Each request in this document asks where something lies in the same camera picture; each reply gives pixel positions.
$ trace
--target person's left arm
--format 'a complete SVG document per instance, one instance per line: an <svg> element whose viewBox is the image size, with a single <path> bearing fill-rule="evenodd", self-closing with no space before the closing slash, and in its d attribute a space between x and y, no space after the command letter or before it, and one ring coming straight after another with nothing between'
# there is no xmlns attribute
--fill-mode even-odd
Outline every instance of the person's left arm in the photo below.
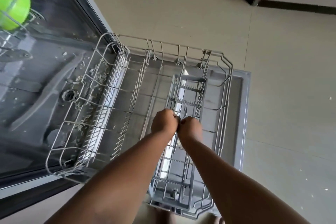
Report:
<svg viewBox="0 0 336 224"><path fill-rule="evenodd" d="M109 163L45 224L132 223L178 124L172 110L158 112L151 134Z"/></svg>

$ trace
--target lower dish rack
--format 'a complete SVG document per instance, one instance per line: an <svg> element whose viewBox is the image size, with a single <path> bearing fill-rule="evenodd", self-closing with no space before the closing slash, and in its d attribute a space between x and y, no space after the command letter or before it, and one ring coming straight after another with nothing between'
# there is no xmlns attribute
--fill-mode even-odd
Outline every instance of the lower dish rack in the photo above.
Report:
<svg viewBox="0 0 336 224"><path fill-rule="evenodd" d="M102 48L106 36L115 41ZM109 50L116 54L113 62ZM204 143L221 156L233 73L232 63L222 52L106 33L90 62L96 64L92 68L89 63L80 78L76 98L46 160L51 174L85 183L150 133L156 112L163 108L174 110L181 118L199 119ZM98 72L101 66L108 76ZM60 144L63 126L71 129ZM51 171L51 159L58 160L57 171ZM214 207L176 134L162 153L148 193L150 205L174 209L189 218L196 219Z"/></svg>

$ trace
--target person's left hand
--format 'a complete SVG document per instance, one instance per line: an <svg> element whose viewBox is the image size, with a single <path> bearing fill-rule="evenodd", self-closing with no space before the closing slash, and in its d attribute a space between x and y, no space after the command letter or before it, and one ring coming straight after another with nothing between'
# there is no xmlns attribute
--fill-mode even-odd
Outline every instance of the person's left hand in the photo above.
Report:
<svg viewBox="0 0 336 224"><path fill-rule="evenodd" d="M180 117L171 109L163 109L154 117L152 133L164 132L171 139L180 123Z"/></svg>

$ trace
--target forearm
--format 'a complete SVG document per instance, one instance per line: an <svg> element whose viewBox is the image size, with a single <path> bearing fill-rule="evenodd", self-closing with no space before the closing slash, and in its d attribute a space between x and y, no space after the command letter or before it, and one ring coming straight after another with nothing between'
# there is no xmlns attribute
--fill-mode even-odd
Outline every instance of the forearm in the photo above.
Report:
<svg viewBox="0 0 336 224"><path fill-rule="evenodd" d="M131 223L170 139L165 133L144 137L95 175L47 223Z"/></svg>
<svg viewBox="0 0 336 224"><path fill-rule="evenodd" d="M225 163L201 142L188 142L183 147L195 163L225 223L308 223L269 190Z"/></svg>

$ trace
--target green bowl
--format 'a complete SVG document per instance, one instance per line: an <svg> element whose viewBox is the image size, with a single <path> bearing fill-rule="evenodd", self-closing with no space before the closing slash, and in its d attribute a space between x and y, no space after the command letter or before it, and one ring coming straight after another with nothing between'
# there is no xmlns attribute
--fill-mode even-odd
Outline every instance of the green bowl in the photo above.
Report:
<svg viewBox="0 0 336 224"><path fill-rule="evenodd" d="M13 7L10 8L11 3L15 1ZM0 29L13 30L19 27L19 24L11 20L3 12L23 24L26 20L30 10L30 0L0 0Z"/></svg>

